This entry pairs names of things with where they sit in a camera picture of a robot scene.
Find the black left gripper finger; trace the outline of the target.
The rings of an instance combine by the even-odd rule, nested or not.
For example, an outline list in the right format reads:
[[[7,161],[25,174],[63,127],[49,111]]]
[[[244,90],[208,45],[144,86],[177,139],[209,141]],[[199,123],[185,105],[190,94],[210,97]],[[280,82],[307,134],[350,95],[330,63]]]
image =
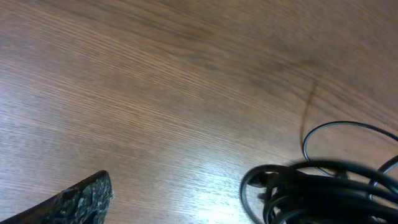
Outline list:
[[[109,173],[101,170],[1,224],[104,224],[113,196]]]

